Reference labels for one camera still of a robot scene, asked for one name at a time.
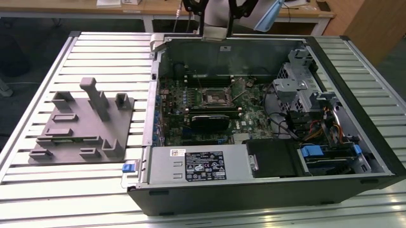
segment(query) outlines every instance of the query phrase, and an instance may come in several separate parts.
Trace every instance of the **white sticker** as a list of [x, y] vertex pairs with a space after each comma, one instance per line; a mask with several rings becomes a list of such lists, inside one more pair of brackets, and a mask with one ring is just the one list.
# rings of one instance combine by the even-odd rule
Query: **white sticker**
[[184, 157], [184, 149], [170, 149], [170, 157]]
[[122, 13], [140, 13], [140, 10], [122, 10]]

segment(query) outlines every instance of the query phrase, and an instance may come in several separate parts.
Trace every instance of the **white box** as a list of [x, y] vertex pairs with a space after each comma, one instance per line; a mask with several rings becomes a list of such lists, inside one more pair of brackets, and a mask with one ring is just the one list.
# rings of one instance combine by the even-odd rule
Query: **white box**
[[141, 0], [121, 0], [122, 4], [138, 5]]
[[97, 0], [96, 8], [118, 8], [121, 7], [120, 0]]

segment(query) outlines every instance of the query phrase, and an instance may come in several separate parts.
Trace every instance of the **warning label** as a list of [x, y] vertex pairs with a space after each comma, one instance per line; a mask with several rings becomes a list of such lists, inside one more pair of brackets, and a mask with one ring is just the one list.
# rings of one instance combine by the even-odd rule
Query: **warning label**
[[184, 153], [184, 164], [188, 182], [227, 179], [221, 151]]

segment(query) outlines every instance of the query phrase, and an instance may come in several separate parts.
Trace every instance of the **blue latch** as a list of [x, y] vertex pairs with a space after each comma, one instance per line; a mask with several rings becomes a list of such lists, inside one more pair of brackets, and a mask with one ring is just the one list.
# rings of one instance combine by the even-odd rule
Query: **blue latch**
[[361, 150], [360, 150], [360, 147], [357, 145], [353, 145], [353, 150], [355, 150], [356, 155], [360, 155]]
[[301, 149], [301, 155], [303, 157], [307, 157], [307, 156], [323, 156], [324, 153], [321, 151], [321, 148], [320, 146], [304, 146]]
[[122, 173], [134, 172], [134, 164], [124, 164], [121, 171]]

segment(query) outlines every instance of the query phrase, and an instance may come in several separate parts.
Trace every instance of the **aluminum slotted table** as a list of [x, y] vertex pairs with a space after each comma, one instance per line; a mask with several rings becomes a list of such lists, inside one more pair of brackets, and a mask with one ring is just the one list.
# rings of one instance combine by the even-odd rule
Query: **aluminum slotted table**
[[[121, 188], [121, 163], [33, 166], [29, 150], [53, 110], [56, 91], [80, 90], [93, 77], [106, 97], [126, 93], [136, 99], [126, 160], [141, 155], [142, 122], [152, 70], [149, 33], [72, 32], [0, 154], [0, 223], [9, 227], [404, 227], [406, 181], [371, 190], [340, 204], [145, 216]], [[349, 41], [316, 37], [355, 97], [399, 160], [406, 164], [406, 104]], [[324, 87], [331, 89], [319, 72]]]

